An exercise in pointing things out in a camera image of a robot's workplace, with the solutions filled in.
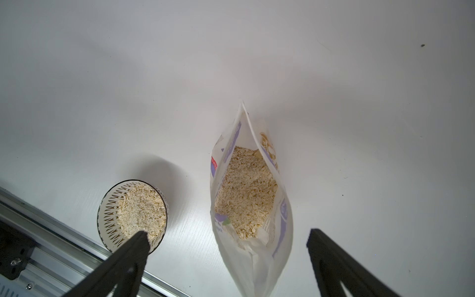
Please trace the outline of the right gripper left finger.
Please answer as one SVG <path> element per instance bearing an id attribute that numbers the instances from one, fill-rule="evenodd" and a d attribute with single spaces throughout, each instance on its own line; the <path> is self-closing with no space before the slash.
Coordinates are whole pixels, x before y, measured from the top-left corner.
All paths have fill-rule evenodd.
<path id="1" fill-rule="evenodd" d="M 147 233 L 137 232 L 83 281 L 68 291 L 67 297 L 135 297 L 150 251 Z"/>

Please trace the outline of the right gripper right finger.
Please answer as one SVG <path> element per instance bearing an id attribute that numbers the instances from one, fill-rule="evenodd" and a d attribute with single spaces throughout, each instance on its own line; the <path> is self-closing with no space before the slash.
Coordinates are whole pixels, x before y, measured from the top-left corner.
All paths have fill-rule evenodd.
<path id="1" fill-rule="evenodd" d="M 312 229 L 307 242 L 310 261 L 322 297 L 397 297 L 322 230 Z"/>

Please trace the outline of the patterned white breakfast bowl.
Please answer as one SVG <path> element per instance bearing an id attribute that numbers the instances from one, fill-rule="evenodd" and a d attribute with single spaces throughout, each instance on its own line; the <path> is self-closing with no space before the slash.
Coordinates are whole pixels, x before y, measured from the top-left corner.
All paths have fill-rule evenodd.
<path id="1" fill-rule="evenodd" d="M 127 190 L 131 189 L 133 185 L 136 184 L 148 184 L 156 192 L 161 195 L 163 202 L 165 203 L 166 213 L 167 213 L 167 224 L 165 227 L 165 232 L 161 240 L 156 242 L 154 245 L 150 245 L 150 253 L 157 249 L 160 243 L 165 237 L 166 229 L 168 227 L 168 204 L 165 200 L 163 193 L 155 186 L 137 179 L 129 179 L 126 181 L 119 182 L 115 184 L 111 189 L 109 189 L 104 195 L 101 204 L 98 208 L 97 214 L 97 227 L 98 232 L 101 238 L 102 243 L 105 245 L 107 250 L 110 252 L 115 252 L 121 247 L 127 240 L 121 232 L 119 223 L 118 223 L 118 202 L 124 198 Z"/>

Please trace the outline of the white oats bag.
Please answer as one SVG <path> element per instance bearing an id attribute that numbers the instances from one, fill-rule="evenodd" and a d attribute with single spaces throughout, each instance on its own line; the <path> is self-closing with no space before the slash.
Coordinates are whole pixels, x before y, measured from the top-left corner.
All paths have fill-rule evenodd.
<path id="1" fill-rule="evenodd" d="M 267 125 L 240 104 L 210 157 L 210 216 L 221 256 L 245 297 L 268 297 L 289 258 L 293 215 Z"/>

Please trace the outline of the oats in bowl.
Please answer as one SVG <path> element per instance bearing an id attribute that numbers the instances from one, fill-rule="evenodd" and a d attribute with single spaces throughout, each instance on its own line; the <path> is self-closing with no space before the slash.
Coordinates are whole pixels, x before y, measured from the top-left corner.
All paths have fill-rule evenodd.
<path id="1" fill-rule="evenodd" d="M 161 195 L 148 184 L 133 185 L 118 202 L 118 223 L 125 238 L 144 231 L 148 242 L 154 245 L 162 239 L 167 224 Z"/>

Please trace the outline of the aluminium mounting rail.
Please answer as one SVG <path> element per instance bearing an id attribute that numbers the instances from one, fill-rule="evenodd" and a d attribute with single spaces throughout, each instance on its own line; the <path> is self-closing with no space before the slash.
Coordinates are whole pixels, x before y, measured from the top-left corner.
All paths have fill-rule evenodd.
<path id="1" fill-rule="evenodd" d="M 19 278 L 1 275 L 3 297 L 61 297 L 112 253 L 1 189 L 1 222 L 37 243 Z"/>

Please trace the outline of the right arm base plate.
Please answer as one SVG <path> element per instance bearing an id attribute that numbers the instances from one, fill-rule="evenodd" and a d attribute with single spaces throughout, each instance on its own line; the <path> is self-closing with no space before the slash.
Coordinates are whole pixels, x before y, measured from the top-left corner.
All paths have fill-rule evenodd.
<path id="1" fill-rule="evenodd" d="M 36 247 L 30 237 L 1 222 L 1 275 L 9 280 L 19 278 Z"/>

